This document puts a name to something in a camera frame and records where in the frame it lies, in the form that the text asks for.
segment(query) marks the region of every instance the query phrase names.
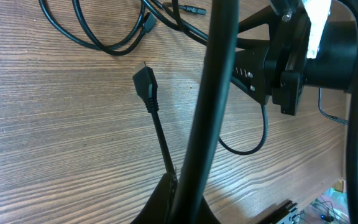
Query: wood grain surface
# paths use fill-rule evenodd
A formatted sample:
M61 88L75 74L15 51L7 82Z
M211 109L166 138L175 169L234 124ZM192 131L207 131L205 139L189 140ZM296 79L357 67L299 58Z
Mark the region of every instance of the wood grain surface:
M208 32L206 16L183 17ZM49 0L56 19L78 37L71 1ZM268 1L241 1L240 19ZM82 0L98 38L113 44L132 28L139 1ZM267 27L241 34L267 38ZM164 173L152 118L136 95L133 68L145 60L158 81L160 119L178 175L198 94L205 47L157 22L129 55L112 57L68 40L37 1L0 0L0 223L129 223ZM222 223L255 223L285 200L300 208L342 176L344 127L317 108L305 88L297 116L267 107L260 152L237 156L217 146L204 196ZM324 109L344 116L340 91ZM236 149L262 134L260 106L231 85L222 138Z

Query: black cord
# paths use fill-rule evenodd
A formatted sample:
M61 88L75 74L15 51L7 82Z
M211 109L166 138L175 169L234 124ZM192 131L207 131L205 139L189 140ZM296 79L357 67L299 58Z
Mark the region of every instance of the black cord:
M186 22L180 17L178 0L172 0L172 2L165 2L162 4L162 7L170 17L176 20L178 24L177 26L184 34L186 34L188 37L192 38L193 40L199 42L200 44L206 46L207 43L206 40L208 39L208 35L206 35L201 30L195 28L194 26L192 26L191 24L189 24L188 22Z
M191 25L184 19L182 19L180 17L180 13L179 13L178 9L177 9L177 13L175 15L175 7L173 7L174 5L176 5L177 8L181 7L181 5L178 4L177 0L172 0L172 2L165 2L162 4L162 7L163 7L164 11L172 19L176 20L176 22L178 23L178 25L175 24L176 28L179 28L180 30L182 30L182 28L183 28L182 31L188 37L192 38L193 40L195 40L203 45L206 45L207 40L208 40L208 35L206 33L204 33L203 31L197 29L196 27L194 27L193 25ZM269 45L269 43L270 43L269 40L254 40L254 39L237 38L236 47L241 48L241 49L250 49L250 48L254 48L254 47Z
M161 12L159 12L149 0L142 0L142 2L146 5L146 8L162 23L167 25L168 27L180 31L180 27L173 22L171 22L169 19L167 19Z
M80 23L82 29L84 30L85 34L92 40L92 42L102 51L106 52L109 55L113 56L122 56L125 54L130 53L135 49L135 47L139 44L140 40L142 40L143 36L146 34L146 32L142 29L140 31L139 36L137 36L136 40L125 50L122 51L116 51L111 50L108 46L103 45L98 38L93 34L92 30L89 28L88 24L85 21L84 15L81 10L80 6L80 0L73 0L73 7L75 14L77 16L78 22Z
M152 2L159 8L162 9L162 4L158 0L152 0Z
M59 32L61 32L63 35L68 37L70 40L76 42L77 44L80 44L80 45L90 48L90 49L101 50L98 46L88 43L84 40L81 40L81 39L77 38L76 36L74 36L73 34L71 34L70 32L68 32L66 29L64 29L53 17L46 0L39 0L39 3L40 3L42 12L45 14L45 17ZM114 49L118 49L119 47L122 47L123 45L128 43L133 38L133 36L136 34L137 30L141 27L142 21L144 18L144 12L145 12L145 5L142 2L142 5L140 7L139 16L137 18L135 26L132 28L132 30L129 32L129 34L125 38L123 38L120 42L106 46L106 47L109 48L110 50L114 50Z
M324 200L324 199L322 198L322 196L320 196L320 198L321 198L321 200L322 200L323 202L320 202L318 199L316 199L316 201L319 202L320 205L323 206L324 208L327 208L329 211L331 210L331 211L333 212L333 214L334 214L335 219L336 219L338 222L341 222L341 221L340 221L339 219L337 219L336 216L338 216L339 218L343 219L343 220L345 221L345 223L348 223L348 221L347 221L346 219L344 219L342 216L338 215L338 214L335 212L335 210L334 210L334 205L333 205L332 202ZM329 203L329 204L331 205L331 208L325 206L324 203Z
M136 93L146 105L147 112L153 117L155 132L157 133L158 142L160 143L161 154L164 160L167 173L176 176L176 170L173 167L171 155L168 150L168 144L165 140L164 131L158 117L157 88L158 84L155 79L153 70L142 62L135 69L136 74L132 77Z
M329 115L324 112L323 107L321 106L321 99L323 98L323 89L318 88L318 110L320 110L320 113L325 116L326 118L330 119L331 121L335 121L341 124L348 124L348 121L342 118L338 118L337 116Z
M317 210L320 210L323 212L323 214L325 215L331 215L329 212L332 211L332 213L334 214L335 216L335 219L339 222L339 223L349 223L346 219L344 219L342 216L338 215L335 211L334 211L334 207L331 203L331 206L332 206L332 209L325 206L323 203L327 203L327 201L324 201L324 202L320 202L318 199L315 200L315 202L311 203L311 206L313 206L315 209ZM322 209L320 209L319 207L317 206L321 206L323 207L324 209L326 209L326 211L323 211Z
M267 113L266 113L266 108L265 108L265 105L261 105L260 106L261 109L262 109L262 117L263 117L263 120L264 120L264 133L262 135L262 139L260 140L259 144L253 149L253 150L249 150L249 151L237 151L237 150L234 150L232 148L230 148L229 146L227 146L223 140L221 139L221 137L219 137L219 143L221 143L221 145L227 149L229 152L232 152L234 154L237 154L237 155L241 155L241 156L244 156L244 155L251 155L255 152L257 152L264 144L265 144L265 141L266 141L266 138L267 138L267 131L269 129L269 121L267 119Z

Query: cable end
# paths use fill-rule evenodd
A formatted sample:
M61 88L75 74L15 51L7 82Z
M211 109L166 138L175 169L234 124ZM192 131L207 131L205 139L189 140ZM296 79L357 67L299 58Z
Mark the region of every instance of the cable end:
M195 14L199 14L199 15L206 15L206 9L202 9L202 8L198 8L198 7L194 7L194 6L187 6L184 5L184 11L186 12L191 12L191 13L195 13Z
M150 67L146 66L145 62L140 63L135 68L136 74L132 77L137 95L143 100L147 111L157 112L157 81L155 80L154 72Z
M156 22L157 22L157 19L153 16L153 14L148 12L146 14L146 16L144 17L144 22L143 22L144 32L146 32L146 33L150 32L153 29Z

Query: wire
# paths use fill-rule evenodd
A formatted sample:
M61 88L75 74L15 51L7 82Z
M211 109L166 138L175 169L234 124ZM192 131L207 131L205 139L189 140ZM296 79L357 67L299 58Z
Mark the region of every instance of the wire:
M122 56L125 54L130 53L135 49L135 47L139 44L140 40L142 40L143 36L146 34L141 30L139 36L137 36L136 40L125 50L122 51L115 51L111 50L108 46L103 45L98 38L92 33L92 30L89 28L88 24L85 21L84 15L81 10L80 0L73 0L73 7L75 14L77 16L78 22L80 23L82 29L84 30L85 34L92 40L92 42L102 51L106 52L109 55L113 56Z
M342 216L338 215L338 214L335 212L334 206L333 206L333 203L332 203L332 202L330 202L330 201L325 201L321 196L320 196L320 198L323 200L323 202L320 202L318 199L316 199L315 202L317 202L317 203L312 203L312 204L311 204L314 208L316 208L316 209L322 211L320 208L317 207L317 205L322 206L323 208L325 208L325 209L327 210L327 211L322 211L322 212L326 212L327 214L329 214L329 212L331 211L331 212L334 214L334 217L335 217L335 219L336 219L338 222L349 223L346 219L344 219ZM324 203L330 203L330 204L331 204L331 208L325 206Z
M321 106L322 97L323 97L323 89L318 88L318 109L320 110L320 113L323 116L325 116L326 118L330 119L331 121L335 121L335 122L347 125L349 123L347 120L342 119L342 118L338 118L337 116L329 115L329 114L324 112L324 110L323 110L323 108Z
M264 132L263 132L262 139L260 140L259 144L253 150L249 150L249 151L237 151L237 150L234 150L234 149L230 148L229 146L227 146L223 142L221 137L219 137L219 143L221 143L221 145L225 149L227 149L229 152L232 152L234 154L241 155L241 156L251 155L251 154L257 152L265 144L265 141L266 141L266 138L267 138L267 131L269 129L269 121L267 119L267 113L266 113L265 105L260 105L260 108L262 109L262 117L263 117L263 120L264 120Z
M173 22L171 22L169 19L167 19L161 12L159 12L149 0L142 0L142 2L145 4L146 8L161 22L163 22L168 27L180 31L180 27Z
M162 130L162 126L161 126L160 118L158 117L157 110L152 110L151 114L153 118L155 131L157 132L158 142L160 143L165 169L167 173L176 175L176 170L175 168L173 168L172 159L168 150L167 140L165 140L164 131Z
M152 2L159 8L162 9L162 4L158 0L152 0Z
M310 224L310 222L308 222L307 220L305 220L304 218L301 217L301 215L306 215L305 211L302 210L299 214L297 214L296 216L299 218L299 219L302 219L304 222L306 222L307 224Z
M179 13L179 2L178 0L172 0L172 2L165 2L162 4L162 7L164 8L165 12L176 20L178 27L180 30L186 34L188 37L192 38L193 40L199 42L200 44L203 44L206 46L208 36L202 32L201 30L195 28L185 20L183 20L180 17Z
M84 40L81 40L79 38L77 38L76 36L74 36L73 34L71 34L70 32L68 32L66 29L64 29L54 18L54 16L52 15L52 13L50 12L50 9L48 7L48 4L46 2L46 0L39 0L39 4L41 6L41 10L42 12L45 14L45 17L48 19L48 21L51 23L51 25L54 26L54 28L56 28L59 32L61 32L63 35L65 35L67 38L69 38L70 40L76 42L77 44L80 44L84 47L90 48L90 49L94 49L94 50L101 50L98 46L88 43ZM128 43L133 36L135 35L135 33L137 32L137 30L141 27L142 25L142 21L144 18L144 12L145 12L145 5L142 2L141 6L140 6L140 12L139 12L139 16L137 18L137 21L134 25L134 27L132 28L132 30L129 32L129 34L123 38L121 41L119 41L116 44L112 44L108 47L110 50L114 50L114 49L118 49L119 47L122 47L123 45L125 45L126 43Z

